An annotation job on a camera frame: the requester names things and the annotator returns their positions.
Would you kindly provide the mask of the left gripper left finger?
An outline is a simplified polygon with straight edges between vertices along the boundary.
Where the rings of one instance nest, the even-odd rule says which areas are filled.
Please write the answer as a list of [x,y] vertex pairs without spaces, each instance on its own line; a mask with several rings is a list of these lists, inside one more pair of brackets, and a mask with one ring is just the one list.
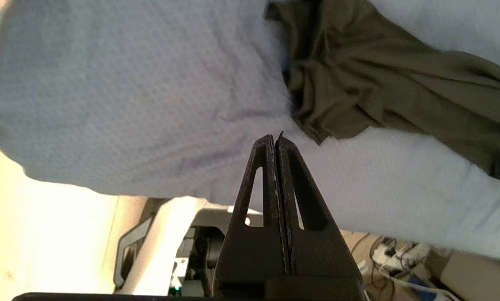
[[[256,173],[262,169],[262,227],[246,225]],[[268,280],[286,275],[284,218],[278,187],[274,139],[252,146],[213,279],[214,295],[263,295]]]

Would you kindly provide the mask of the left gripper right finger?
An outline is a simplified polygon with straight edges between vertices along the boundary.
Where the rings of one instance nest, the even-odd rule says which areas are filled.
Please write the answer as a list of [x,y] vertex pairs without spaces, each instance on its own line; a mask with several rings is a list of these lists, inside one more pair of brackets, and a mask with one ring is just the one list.
[[288,273],[310,289],[362,289],[363,281],[301,152],[276,142]]

